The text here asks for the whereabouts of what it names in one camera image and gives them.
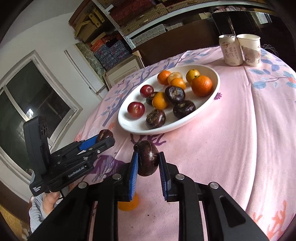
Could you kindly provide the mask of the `person's left hand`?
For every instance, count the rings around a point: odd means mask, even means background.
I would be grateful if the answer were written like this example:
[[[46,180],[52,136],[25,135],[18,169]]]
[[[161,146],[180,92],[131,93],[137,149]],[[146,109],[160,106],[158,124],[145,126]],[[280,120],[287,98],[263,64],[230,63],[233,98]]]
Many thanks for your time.
[[[63,198],[61,192],[44,193],[40,207],[41,214],[47,217],[56,207],[57,203]]]

